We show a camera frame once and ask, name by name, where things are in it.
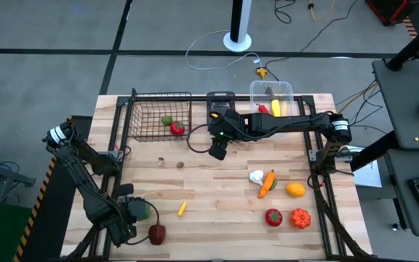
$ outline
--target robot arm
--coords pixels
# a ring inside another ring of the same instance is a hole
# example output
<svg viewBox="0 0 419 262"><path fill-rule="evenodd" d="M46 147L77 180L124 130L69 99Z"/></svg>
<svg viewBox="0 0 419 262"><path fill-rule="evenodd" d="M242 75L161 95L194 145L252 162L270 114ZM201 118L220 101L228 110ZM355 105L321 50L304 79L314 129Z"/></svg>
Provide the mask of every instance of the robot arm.
<svg viewBox="0 0 419 262"><path fill-rule="evenodd" d="M315 159L316 172L331 174L335 171L334 157L340 147L352 140L348 120L333 112L274 117L270 114L239 114L224 110L212 111L209 115L213 120L209 126L209 133L213 136L209 154L219 160L224 160L230 142L257 141L280 132L320 131L327 143L311 158Z"/></svg>
<svg viewBox="0 0 419 262"><path fill-rule="evenodd" d="M117 247L135 237L137 232L133 224L137 221L137 215L145 212L145 202L134 201L130 197L123 198L125 201L116 201L98 188L84 166L84 161L91 164L96 175L116 175L119 173L116 157L96 152L80 137L69 121L52 128L43 142L46 143L46 149L67 169L84 199L84 210L93 226L98 231L107 229L111 241ZM113 192L115 197L132 193L132 184L120 185Z"/></svg>

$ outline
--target metal wire basket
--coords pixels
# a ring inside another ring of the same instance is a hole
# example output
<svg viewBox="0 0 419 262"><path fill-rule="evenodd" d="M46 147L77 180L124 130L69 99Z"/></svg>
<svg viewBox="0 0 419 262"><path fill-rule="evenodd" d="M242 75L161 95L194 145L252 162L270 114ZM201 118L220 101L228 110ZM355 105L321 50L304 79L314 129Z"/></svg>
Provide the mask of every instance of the metal wire basket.
<svg viewBox="0 0 419 262"><path fill-rule="evenodd" d="M192 128L192 94L163 92L137 94L132 90L132 116L129 136L139 142L185 140ZM173 135L161 118L171 116L185 127L182 135Z"/></svg>

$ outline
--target red object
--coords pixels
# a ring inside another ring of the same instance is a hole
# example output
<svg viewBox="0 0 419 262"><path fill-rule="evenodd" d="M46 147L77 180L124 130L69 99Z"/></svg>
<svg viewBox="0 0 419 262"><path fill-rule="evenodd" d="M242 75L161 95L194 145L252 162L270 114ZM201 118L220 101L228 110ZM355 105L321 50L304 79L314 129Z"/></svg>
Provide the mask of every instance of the red object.
<svg viewBox="0 0 419 262"><path fill-rule="evenodd" d="M366 0L384 26L402 23L419 2L416 0Z"/></svg>
<svg viewBox="0 0 419 262"><path fill-rule="evenodd" d="M269 114L269 110L263 105L258 105L258 111L263 114Z"/></svg>
<svg viewBox="0 0 419 262"><path fill-rule="evenodd" d="M308 211L297 208L290 213L290 223L298 229L306 229L311 224L311 216Z"/></svg>
<svg viewBox="0 0 419 262"><path fill-rule="evenodd" d="M282 222L282 214L277 209L268 209L265 213L265 221L269 226L279 226Z"/></svg>
<svg viewBox="0 0 419 262"><path fill-rule="evenodd" d="M183 135L185 132L185 127L180 122L171 123L171 134L173 135Z"/></svg>
<svg viewBox="0 0 419 262"><path fill-rule="evenodd" d="M152 225L148 230L148 237L152 245L160 245L166 238L166 227L163 225Z"/></svg>

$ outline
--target floor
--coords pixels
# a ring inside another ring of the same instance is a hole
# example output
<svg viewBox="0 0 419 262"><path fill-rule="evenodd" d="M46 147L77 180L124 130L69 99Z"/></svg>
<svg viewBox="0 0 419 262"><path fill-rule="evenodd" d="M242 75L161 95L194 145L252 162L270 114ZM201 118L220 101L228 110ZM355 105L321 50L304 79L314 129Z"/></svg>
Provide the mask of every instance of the floor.
<svg viewBox="0 0 419 262"><path fill-rule="evenodd" d="M317 1L316 16L326 17L330 2ZM337 0L334 16L344 16L352 3ZM1 0L0 48L113 49L125 4L126 0ZM274 16L274 1L253 0L250 50L300 51L325 25L311 19L307 5L307 0L298 0L286 8L292 17L292 23L286 25ZM205 33L228 29L230 10L231 2L227 0L134 0L123 38L116 47L186 50ZM225 50L222 37L222 33L208 36L193 48ZM398 52L409 41L403 25L383 27L359 0L347 20L334 22L305 52L341 52L344 56L360 52L374 54L378 59L381 53ZM264 64L274 58L261 60ZM191 56L189 63L221 67L234 59ZM291 58L272 63L269 68L279 79L289 82L296 93L329 92L338 102L374 80L371 62L376 59ZM8 203L33 205L51 157L41 139L69 115L91 116L100 90L109 95L130 94L133 87L138 92L247 93L250 83L258 80L250 57L227 70L195 71L187 67L182 56L119 55L108 83L108 77L104 82L103 76L110 61L110 55L0 54L0 161L17 162L21 173L38 178L33 188L15 189L20 203L16 197L10 197ZM379 94L371 101L383 105ZM352 117L360 104L351 104L343 113ZM361 116L372 110L365 106ZM386 132L392 129L384 109L361 124ZM366 146L381 135L377 130L356 127L351 144ZM396 222L391 201L364 199L362 209L376 255L419 261L419 238L409 231L390 230Z"/></svg>

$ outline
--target lemon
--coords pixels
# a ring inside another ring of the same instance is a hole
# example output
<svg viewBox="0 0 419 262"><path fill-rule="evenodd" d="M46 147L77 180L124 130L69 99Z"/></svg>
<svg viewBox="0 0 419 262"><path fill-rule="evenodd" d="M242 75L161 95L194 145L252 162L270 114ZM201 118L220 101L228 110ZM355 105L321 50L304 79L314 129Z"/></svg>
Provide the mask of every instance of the lemon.
<svg viewBox="0 0 419 262"><path fill-rule="evenodd" d="M305 196L306 189L301 183L290 183L286 187L287 193L293 197Z"/></svg>

